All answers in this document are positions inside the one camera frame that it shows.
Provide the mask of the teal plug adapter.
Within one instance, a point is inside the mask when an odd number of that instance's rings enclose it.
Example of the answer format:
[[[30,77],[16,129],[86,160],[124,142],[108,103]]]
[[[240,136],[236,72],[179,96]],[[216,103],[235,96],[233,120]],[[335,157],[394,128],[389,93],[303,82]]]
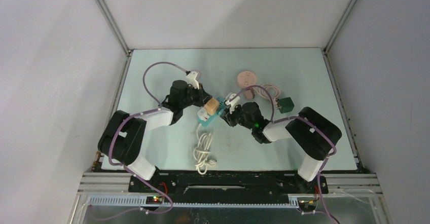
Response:
[[[226,104],[225,104],[225,102],[220,102],[220,106],[219,106],[219,108],[217,109],[217,115],[221,115],[223,112],[224,112],[224,110],[226,109]]]

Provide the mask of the teal power strip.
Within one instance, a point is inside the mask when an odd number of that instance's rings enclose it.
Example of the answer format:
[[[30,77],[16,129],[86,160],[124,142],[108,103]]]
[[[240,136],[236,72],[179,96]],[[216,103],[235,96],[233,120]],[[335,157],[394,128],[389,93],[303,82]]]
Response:
[[[219,102],[224,102],[223,98],[216,98]],[[197,112],[197,122],[202,127],[207,127],[215,118],[217,118],[219,115],[217,113],[215,115],[209,115],[206,112],[206,109],[204,107],[201,107],[200,110]]]

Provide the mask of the beige cube adapter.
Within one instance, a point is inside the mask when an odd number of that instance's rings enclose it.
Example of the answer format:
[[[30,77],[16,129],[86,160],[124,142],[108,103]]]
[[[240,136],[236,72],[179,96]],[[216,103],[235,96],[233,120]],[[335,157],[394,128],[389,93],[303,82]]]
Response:
[[[215,115],[219,107],[220,107],[220,102],[217,99],[215,99],[215,98],[211,98],[204,105],[204,108],[206,109],[206,112],[209,115]]]

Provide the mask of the pink brown plug adapter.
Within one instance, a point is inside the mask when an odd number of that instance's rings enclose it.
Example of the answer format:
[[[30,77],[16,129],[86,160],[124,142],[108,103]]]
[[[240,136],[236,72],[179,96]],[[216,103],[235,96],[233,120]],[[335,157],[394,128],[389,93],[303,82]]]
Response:
[[[252,100],[252,99],[254,99],[255,98],[255,94],[254,94],[253,89],[245,90],[244,96],[245,96],[246,100]]]

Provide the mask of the pink round power strip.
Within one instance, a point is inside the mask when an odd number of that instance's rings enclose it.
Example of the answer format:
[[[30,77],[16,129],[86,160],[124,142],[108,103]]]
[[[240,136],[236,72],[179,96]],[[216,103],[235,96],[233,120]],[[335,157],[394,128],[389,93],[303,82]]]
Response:
[[[240,72],[237,76],[237,84],[241,89],[248,86],[253,86],[257,84],[257,76],[254,72],[249,70],[244,70]]]

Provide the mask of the dark green cube socket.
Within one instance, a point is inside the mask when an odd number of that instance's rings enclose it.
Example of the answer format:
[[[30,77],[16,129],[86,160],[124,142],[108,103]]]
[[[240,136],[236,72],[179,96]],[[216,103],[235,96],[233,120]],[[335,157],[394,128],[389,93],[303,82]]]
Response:
[[[281,114],[289,113],[295,107],[293,100],[290,97],[278,99],[276,102],[277,102],[277,109]]]

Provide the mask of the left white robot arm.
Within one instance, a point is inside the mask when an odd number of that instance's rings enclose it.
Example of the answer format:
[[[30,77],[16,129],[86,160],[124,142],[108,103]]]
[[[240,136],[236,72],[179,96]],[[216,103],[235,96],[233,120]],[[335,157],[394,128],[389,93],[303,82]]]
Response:
[[[99,142],[98,150],[105,154],[112,165],[119,165],[141,178],[140,184],[148,192],[159,188],[159,170],[141,152],[146,132],[175,124],[189,106],[203,107],[213,98],[201,84],[194,88],[183,80],[176,80],[169,94],[157,108],[136,114],[118,110],[113,113]]]

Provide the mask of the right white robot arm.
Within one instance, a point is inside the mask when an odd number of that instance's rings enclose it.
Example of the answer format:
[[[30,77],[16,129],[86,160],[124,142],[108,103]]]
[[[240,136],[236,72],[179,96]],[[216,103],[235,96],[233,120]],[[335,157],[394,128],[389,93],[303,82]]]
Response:
[[[231,127],[240,125],[250,130],[260,144],[293,139],[305,152],[295,178],[297,190],[303,193],[314,188],[315,178],[337,152],[336,144],[342,137],[335,124],[310,107],[303,108],[297,116],[272,122],[262,116],[257,103],[247,102],[234,108],[228,106],[220,117]]]

